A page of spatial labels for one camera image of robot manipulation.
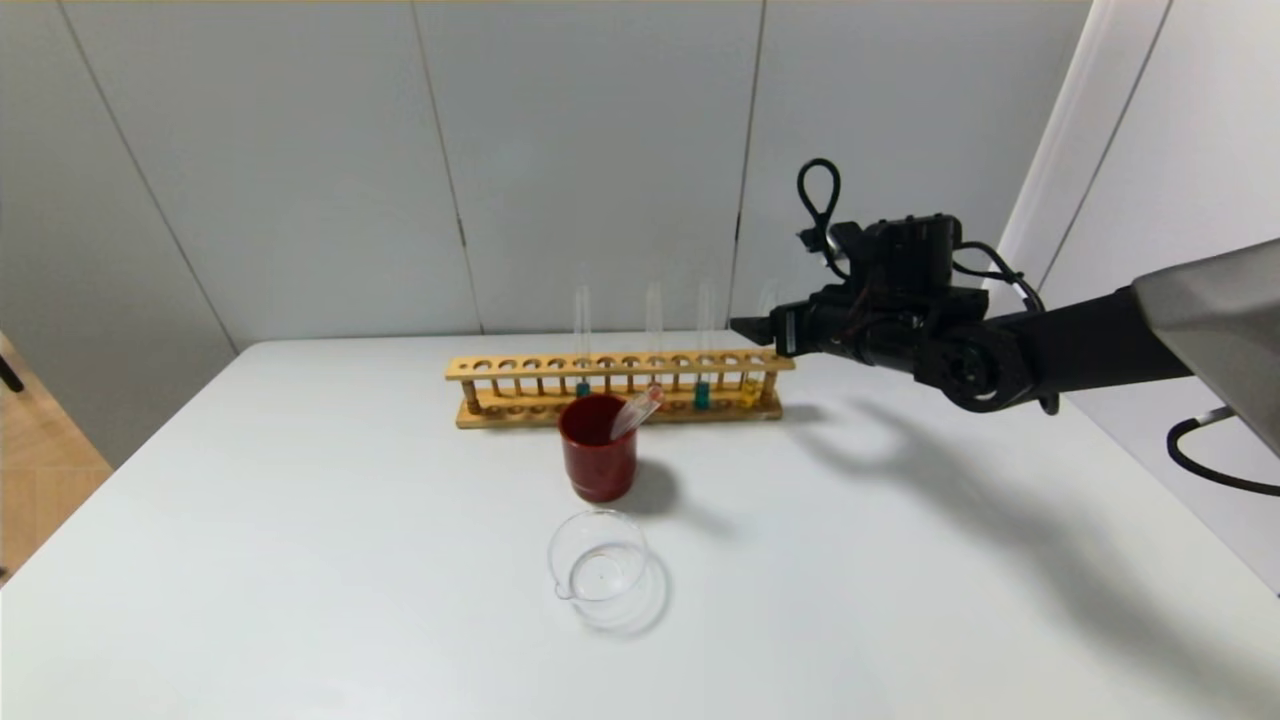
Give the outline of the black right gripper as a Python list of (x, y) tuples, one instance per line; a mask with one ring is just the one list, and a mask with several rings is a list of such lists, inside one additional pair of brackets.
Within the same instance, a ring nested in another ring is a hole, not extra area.
[(780, 305), (764, 316), (732, 316), (730, 329), (756, 346), (772, 346), (781, 357), (826, 354), (864, 363), (850, 336), (851, 305), (809, 299)]

